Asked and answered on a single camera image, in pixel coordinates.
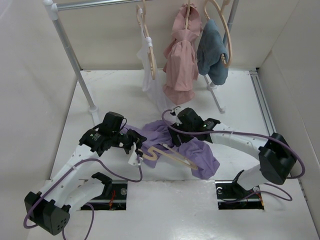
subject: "wooden hanger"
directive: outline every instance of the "wooden hanger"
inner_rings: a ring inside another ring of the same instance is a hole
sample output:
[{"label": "wooden hanger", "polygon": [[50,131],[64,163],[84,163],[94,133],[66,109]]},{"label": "wooden hanger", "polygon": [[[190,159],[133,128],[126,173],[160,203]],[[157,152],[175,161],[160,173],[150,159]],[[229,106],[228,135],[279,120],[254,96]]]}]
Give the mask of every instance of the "wooden hanger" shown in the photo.
[{"label": "wooden hanger", "polygon": [[174,155],[172,155],[172,154],[168,154],[168,153],[166,153],[166,152],[164,152],[164,151],[156,148],[155,146],[152,146],[152,147],[150,147],[150,148],[147,150],[147,152],[148,152],[149,154],[151,154],[151,156],[150,156],[150,155],[143,154],[142,157],[143,157],[144,159],[147,159],[147,160],[150,160],[150,161],[156,161],[156,160],[158,160],[158,156],[156,155],[155,152],[157,152],[157,153],[159,153],[159,154],[161,154],[161,155],[166,156],[167,158],[170,158],[170,159],[172,159],[172,160],[174,160],[174,161],[177,161],[178,163],[181,163],[181,164],[187,166],[188,168],[191,168],[191,169],[193,169],[193,170],[197,170],[197,169],[198,169],[197,165],[196,165],[193,161],[189,160],[188,158],[186,158],[186,157],[183,156],[182,154],[180,154],[180,153],[178,153],[177,151],[173,150],[172,148],[168,147],[168,145],[162,144],[162,146],[164,146],[166,149],[170,150],[170,151],[173,152],[174,154],[178,155],[180,158],[179,158],[179,157],[176,157],[176,156],[174,156]]},{"label": "wooden hanger", "polygon": [[[145,38],[150,37],[149,36],[149,32],[148,32],[148,28],[146,25],[146,1],[142,0],[142,14],[140,15],[140,9],[141,7],[139,5],[136,6],[136,19],[138,21],[139,26],[142,24],[142,28],[143,28],[143,35]],[[150,69],[151,69],[151,77],[152,80],[156,79],[156,60],[155,60],[155,54],[154,54],[154,49],[152,46],[149,47],[149,51],[148,51],[148,59],[149,59],[149,63],[150,63]]]},{"label": "wooden hanger", "polygon": [[223,12],[225,10],[225,6],[227,6],[230,3],[230,1],[231,0],[224,0],[223,3],[222,3],[222,7],[221,8],[220,8],[220,6],[218,5],[218,3],[215,0],[205,0],[205,2],[204,2],[204,15],[206,17],[206,20],[209,21],[209,19],[210,19],[209,15],[208,15],[208,12],[207,12],[207,3],[211,2],[214,5],[214,7],[216,8],[216,10],[217,10],[217,12],[218,12],[218,14],[220,16],[220,19],[222,21],[225,34],[227,36],[228,51],[229,51],[229,60],[228,60],[228,62],[226,61],[225,55],[224,54],[221,55],[222,63],[223,63],[223,66],[225,68],[228,68],[231,65],[231,61],[232,61],[232,58],[233,58],[230,31],[229,31],[227,22],[225,20],[225,17],[223,15]]},{"label": "wooden hanger", "polygon": [[188,0],[188,9],[186,11],[185,29],[188,29],[189,16],[190,16],[190,0]]}]

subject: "hanging garment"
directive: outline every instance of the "hanging garment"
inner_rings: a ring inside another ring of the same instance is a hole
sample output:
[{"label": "hanging garment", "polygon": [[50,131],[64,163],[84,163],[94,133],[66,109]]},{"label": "hanging garment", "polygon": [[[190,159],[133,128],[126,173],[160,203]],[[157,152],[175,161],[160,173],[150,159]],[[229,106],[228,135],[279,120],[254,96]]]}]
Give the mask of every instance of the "hanging garment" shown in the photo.
[{"label": "hanging garment", "polygon": [[[176,147],[172,143],[171,135],[168,131],[168,126],[162,120],[154,121],[146,124],[142,129],[126,125],[126,128],[137,131],[140,135],[147,138],[143,142],[141,150],[148,155],[148,149],[152,146],[164,151],[165,153],[172,154],[167,148],[161,144],[167,144],[170,148],[182,154],[189,160],[191,160],[198,169],[191,169],[192,175],[199,179],[209,179],[217,172],[220,163],[213,156],[213,153],[208,144],[203,141],[193,138],[191,141],[181,144]],[[151,168],[155,168],[157,161],[150,161],[144,159],[143,162]]]},{"label": "hanging garment", "polygon": [[218,26],[210,19],[204,27],[196,55],[199,73],[203,76],[208,74],[215,85],[225,84],[228,77],[229,69],[224,67],[221,54],[224,54],[225,60],[228,61],[227,50]]},{"label": "hanging garment", "polygon": [[[143,10],[139,9],[139,20],[142,23]],[[152,47],[152,39],[151,37],[145,37],[144,29],[142,24],[141,27],[141,37],[142,37],[142,47],[140,51],[136,54],[137,57],[142,61],[142,65],[144,68],[144,78],[142,83],[142,91],[147,94],[149,99],[157,106],[160,113],[163,113],[165,110],[172,109],[175,105],[168,99],[168,97],[163,93],[161,83],[161,79],[159,77],[157,63],[154,60],[154,68],[156,69],[155,79],[152,79],[151,67],[148,58],[149,47]]]},{"label": "hanging garment", "polygon": [[186,29],[188,5],[183,4],[172,27],[171,44],[164,50],[167,63],[163,68],[166,84],[163,92],[176,105],[190,101],[195,93],[193,80],[198,79],[195,41],[202,31],[200,15],[194,4],[190,5],[188,29]]}]

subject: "purple cloth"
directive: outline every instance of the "purple cloth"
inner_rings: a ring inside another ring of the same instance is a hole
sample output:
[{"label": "purple cloth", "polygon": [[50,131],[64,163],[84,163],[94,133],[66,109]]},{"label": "purple cloth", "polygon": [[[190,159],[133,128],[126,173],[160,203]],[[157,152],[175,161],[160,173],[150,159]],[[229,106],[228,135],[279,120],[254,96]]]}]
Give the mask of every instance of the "purple cloth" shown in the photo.
[{"label": "purple cloth", "polygon": [[[213,156],[209,145],[197,138],[193,138],[191,141],[183,143],[180,147],[174,146],[168,127],[162,120],[148,123],[142,129],[129,125],[126,125],[126,128],[135,130],[147,138],[141,148],[145,154],[148,154],[147,150],[152,146],[155,146],[168,154],[172,154],[170,150],[167,150],[165,147],[160,145],[167,144],[170,148],[194,162],[198,166],[198,169],[192,169],[191,172],[193,176],[199,179],[207,180],[211,178],[215,175],[220,166],[218,160]],[[161,154],[157,152],[155,153],[158,158],[161,156]],[[155,168],[157,164],[157,161],[150,161],[147,159],[144,159],[143,162],[151,168]]]}]

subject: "white pipe connector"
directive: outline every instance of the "white pipe connector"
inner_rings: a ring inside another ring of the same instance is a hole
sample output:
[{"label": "white pipe connector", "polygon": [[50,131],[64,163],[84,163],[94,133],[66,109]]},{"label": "white pipe connector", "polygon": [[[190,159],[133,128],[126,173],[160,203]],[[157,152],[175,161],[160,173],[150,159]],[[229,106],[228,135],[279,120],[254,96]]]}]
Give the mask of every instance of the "white pipe connector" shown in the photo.
[{"label": "white pipe connector", "polygon": [[57,4],[54,3],[52,0],[43,0],[42,3],[51,21],[58,20],[59,16],[58,16]]}]

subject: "blue-gray garment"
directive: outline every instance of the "blue-gray garment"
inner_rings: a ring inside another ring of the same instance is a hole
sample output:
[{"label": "blue-gray garment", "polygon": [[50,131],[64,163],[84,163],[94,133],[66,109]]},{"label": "blue-gray garment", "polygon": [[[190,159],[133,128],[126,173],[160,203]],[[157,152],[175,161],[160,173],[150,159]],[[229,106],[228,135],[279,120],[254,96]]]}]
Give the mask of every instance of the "blue-gray garment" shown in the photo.
[{"label": "blue-gray garment", "polygon": [[221,54],[228,61],[227,50],[220,36],[218,26],[210,19],[204,27],[196,56],[198,59],[199,74],[209,75],[215,85],[223,85],[228,77],[228,68],[221,60]]}]

